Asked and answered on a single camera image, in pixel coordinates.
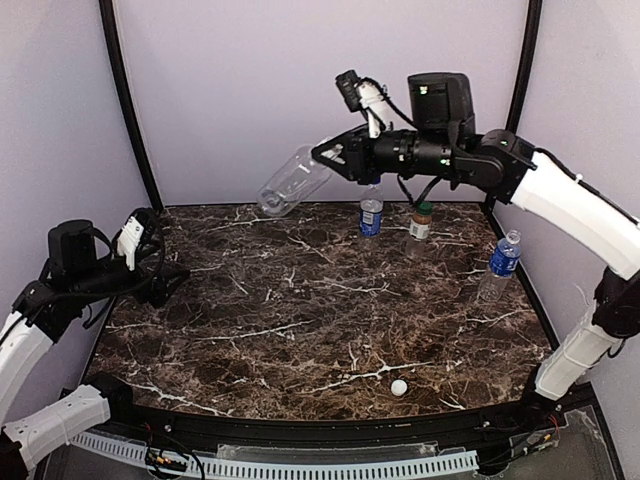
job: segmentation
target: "plastic bottle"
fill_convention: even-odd
[[[487,302],[496,302],[502,296],[509,279],[520,260],[520,232],[510,230],[501,239],[489,260],[489,267],[480,280],[478,296]]]
[[[431,230],[432,213],[431,202],[422,202],[413,213],[405,247],[407,257],[420,258],[424,255],[427,237]]]
[[[382,185],[378,177],[360,197],[360,233],[363,236],[372,238],[380,233],[383,206]]]
[[[311,158],[312,148],[300,147],[258,191],[258,204],[265,214],[286,215],[331,178],[331,169]]]

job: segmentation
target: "green lid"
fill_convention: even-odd
[[[420,215],[428,216],[433,213],[433,204],[431,202],[422,202],[416,210]]]

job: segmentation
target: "white ball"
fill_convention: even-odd
[[[394,380],[391,384],[391,393],[393,393],[396,397],[401,397],[402,395],[407,393],[408,389],[409,386],[404,380]]]

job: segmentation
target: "wall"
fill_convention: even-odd
[[[89,218],[111,236],[147,200],[121,118],[97,2],[0,3],[0,307],[47,257],[50,228]],[[38,365],[17,417],[73,387],[96,330],[76,322]]]
[[[519,134],[640,215],[640,4],[545,2]],[[515,207],[498,208],[523,232],[523,263],[560,338],[575,326],[604,264],[573,239]],[[628,478],[640,478],[637,340],[591,373]]]
[[[163,199],[255,201],[302,144],[360,123],[334,86],[356,69],[410,112],[406,77],[471,79],[479,131],[504,126],[526,17],[524,0],[119,1],[140,123]],[[395,178],[387,198],[404,199]],[[419,192],[425,179],[414,182]],[[354,199],[336,176],[317,199]],[[480,199],[446,185],[433,198]]]

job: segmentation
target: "table surface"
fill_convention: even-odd
[[[517,279],[477,299],[496,237],[479,206],[436,204],[427,253],[404,254],[407,204],[385,204],[360,238],[358,206],[304,204],[282,219],[254,205],[173,207],[167,257],[192,271],[161,309],[114,309],[89,373],[136,403],[252,419],[382,419],[519,398],[550,352]],[[408,392],[391,393],[404,379]]]

